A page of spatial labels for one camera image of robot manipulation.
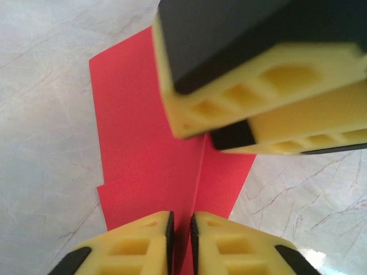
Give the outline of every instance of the red paper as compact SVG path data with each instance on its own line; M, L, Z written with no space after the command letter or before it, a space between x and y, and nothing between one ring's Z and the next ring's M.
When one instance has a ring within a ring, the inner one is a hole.
M175 214L181 270L194 210L228 217L254 156L215 151L207 136L172 137L159 96L151 28L90 60L108 230L161 210ZM182 274L192 274L192 254Z

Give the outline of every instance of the black top panel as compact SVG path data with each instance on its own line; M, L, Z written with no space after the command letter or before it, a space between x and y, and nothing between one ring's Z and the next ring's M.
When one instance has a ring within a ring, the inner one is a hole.
M159 16L174 81L290 0L161 0Z
M278 42L356 42L367 50L366 0L162 0L159 15L183 95Z

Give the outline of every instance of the white marble surface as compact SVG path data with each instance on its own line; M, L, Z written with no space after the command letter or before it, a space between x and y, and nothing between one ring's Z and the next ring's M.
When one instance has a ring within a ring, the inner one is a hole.
M106 230L88 60L149 26L158 0L0 1L0 274L47 274ZM322 274L366 274L367 151L258 156L231 218Z

